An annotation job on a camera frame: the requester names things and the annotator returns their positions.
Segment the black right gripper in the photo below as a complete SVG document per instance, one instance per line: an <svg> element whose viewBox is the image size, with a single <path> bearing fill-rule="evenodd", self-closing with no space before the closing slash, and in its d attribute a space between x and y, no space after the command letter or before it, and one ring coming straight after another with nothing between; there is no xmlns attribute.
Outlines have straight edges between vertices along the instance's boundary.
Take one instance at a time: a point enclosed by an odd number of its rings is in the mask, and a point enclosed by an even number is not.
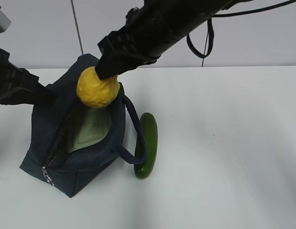
<svg viewBox="0 0 296 229"><path fill-rule="evenodd" d="M185 7L132 8L125 25L99 43L102 56L95 67L99 79L153 64L185 36Z"/></svg>

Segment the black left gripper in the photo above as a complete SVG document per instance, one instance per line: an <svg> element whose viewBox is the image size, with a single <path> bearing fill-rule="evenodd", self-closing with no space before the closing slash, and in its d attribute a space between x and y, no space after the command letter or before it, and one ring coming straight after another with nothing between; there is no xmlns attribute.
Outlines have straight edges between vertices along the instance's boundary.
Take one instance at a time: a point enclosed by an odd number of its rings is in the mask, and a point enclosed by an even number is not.
<svg viewBox="0 0 296 229"><path fill-rule="evenodd" d="M10 54L0 48L0 104L49 106L55 93L38 83L39 77L9 61Z"/></svg>

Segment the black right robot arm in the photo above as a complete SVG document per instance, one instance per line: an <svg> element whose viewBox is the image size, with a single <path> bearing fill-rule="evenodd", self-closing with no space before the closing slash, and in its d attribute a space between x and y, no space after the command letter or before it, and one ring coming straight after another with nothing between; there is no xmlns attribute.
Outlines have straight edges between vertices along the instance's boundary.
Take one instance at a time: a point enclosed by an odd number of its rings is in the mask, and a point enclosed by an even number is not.
<svg viewBox="0 0 296 229"><path fill-rule="evenodd" d="M169 48L231 4L230 0L146 0L132 8L125 25L99 43L95 67L103 80L155 63Z"/></svg>

